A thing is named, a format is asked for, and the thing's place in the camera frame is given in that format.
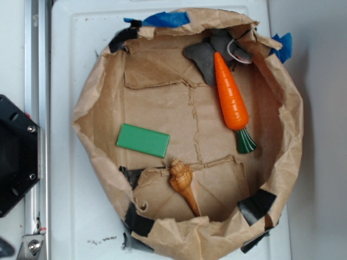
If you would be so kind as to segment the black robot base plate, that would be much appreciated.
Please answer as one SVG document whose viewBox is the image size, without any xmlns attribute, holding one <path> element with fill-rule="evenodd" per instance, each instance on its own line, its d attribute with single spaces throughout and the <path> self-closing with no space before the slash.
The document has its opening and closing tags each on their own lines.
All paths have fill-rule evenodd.
<svg viewBox="0 0 347 260">
<path fill-rule="evenodd" d="M 1 95 L 1 217 L 39 180 L 39 126 Z"/>
</svg>

